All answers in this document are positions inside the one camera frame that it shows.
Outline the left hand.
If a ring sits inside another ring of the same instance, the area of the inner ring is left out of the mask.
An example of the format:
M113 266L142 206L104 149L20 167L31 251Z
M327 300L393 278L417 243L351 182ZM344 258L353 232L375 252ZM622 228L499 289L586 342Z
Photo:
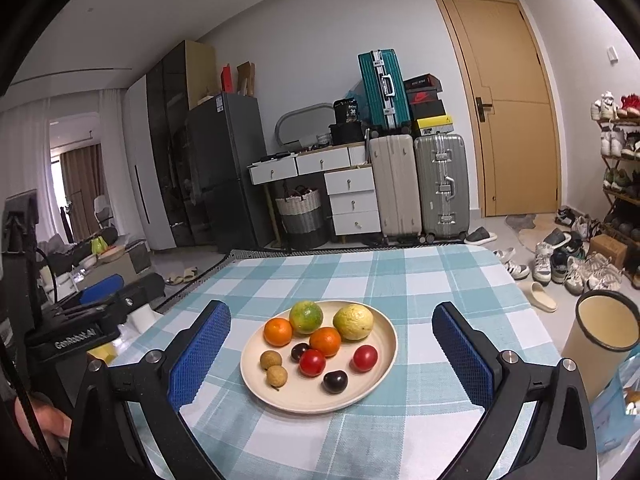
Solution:
M36 421L50 452L55 457L62 457L65 453L65 448L63 448L61 442L70 437L72 420L50 403L43 402L33 396L29 398L29 401L32 404ZM22 433L29 440L29 443L36 448L38 446L37 441L32 434L26 414L18 399L14 402L14 414Z

